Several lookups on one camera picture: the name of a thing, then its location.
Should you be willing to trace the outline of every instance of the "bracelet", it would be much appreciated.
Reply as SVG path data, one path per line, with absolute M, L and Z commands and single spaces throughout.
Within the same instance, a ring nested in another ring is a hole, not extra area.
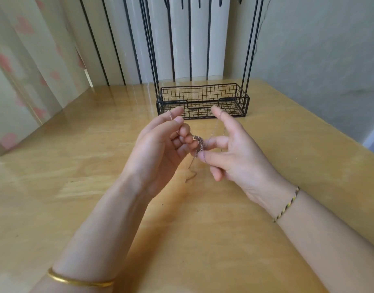
M 298 195 L 298 192 L 299 192 L 299 186 L 297 186 L 297 189 L 296 189 L 296 195 L 295 196 L 293 196 L 293 198 L 291 199 L 291 201 L 286 205 L 286 207 L 283 209 L 283 211 L 281 211 L 281 213 L 276 217 L 276 218 L 274 218 L 274 219 L 272 219 L 272 221 L 275 223 L 275 222 L 277 222 L 277 220 L 279 219 L 279 218 L 281 218 L 282 217 L 282 215 L 283 215 L 283 213 L 291 206 L 291 204 L 296 200 L 296 198 L 297 198 L 297 195 Z
M 53 271 L 53 267 L 50 267 L 48 269 L 47 275 L 57 282 L 68 284 L 68 285 L 73 285 L 73 286 L 106 288 L 114 284 L 114 281 L 95 283 L 95 282 L 78 281 L 75 279 L 67 278 Z

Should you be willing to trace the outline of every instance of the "skin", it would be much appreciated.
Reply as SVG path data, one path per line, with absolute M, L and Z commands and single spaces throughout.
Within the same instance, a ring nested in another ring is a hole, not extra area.
M 294 196 L 296 187 L 271 165 L 242 125 L 213 106 L 229 137 L 206 143 L 198 157 L 216 181 L 237 183 L 272 217 Z M 176 107 L 152 120 L 140 133 L 120 177 L 104 194 L 72 237 L 53 270 L 88 282 L 113 280 L 130 249 L 146 207 L 170 181 L 180 162 L 195 155 L 197 141 Z M 226 152 L 209 151 L 214 148 Z M 332 212 L 300 191 L 277 222 L 326 288 L 331 292 L 374 292 L 374 246 Z M 31 292 L 112 292 L 62 284 L 44 276 Z

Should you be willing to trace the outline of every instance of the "wire basket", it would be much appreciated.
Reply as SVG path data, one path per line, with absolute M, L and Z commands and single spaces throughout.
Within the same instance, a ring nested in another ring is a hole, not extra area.
M 162 87 L 156 102 L 159 114 L 183 106 L 184 119 L 215 118 L 212 105 L 233 117 L 245 117 L 248 104 L 249 96 L 237 83 Z

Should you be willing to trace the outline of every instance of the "tabletop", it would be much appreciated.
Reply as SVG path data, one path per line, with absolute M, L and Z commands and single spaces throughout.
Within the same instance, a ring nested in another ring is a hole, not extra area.
M 270 162 L 374 244 L 374 154 L 261 80 L 248 95 L 238 120 Z M 153 85 L 89 89 L 0 158 L 0 292 L 28 292 L 51 266 L 123 169 L 155 102 Z M 208 138 L 216 120 L 186 122 Z M 191 158 L 149 204 L 116 292 L 326 292 L 233 182 L 215 182 L 196 160 L 185 183 Z

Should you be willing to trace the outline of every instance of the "curtain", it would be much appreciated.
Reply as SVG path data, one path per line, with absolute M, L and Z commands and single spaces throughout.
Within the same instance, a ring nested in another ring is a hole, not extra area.
M 0 0 L 0 155 L 89 88 L 59 0 Z

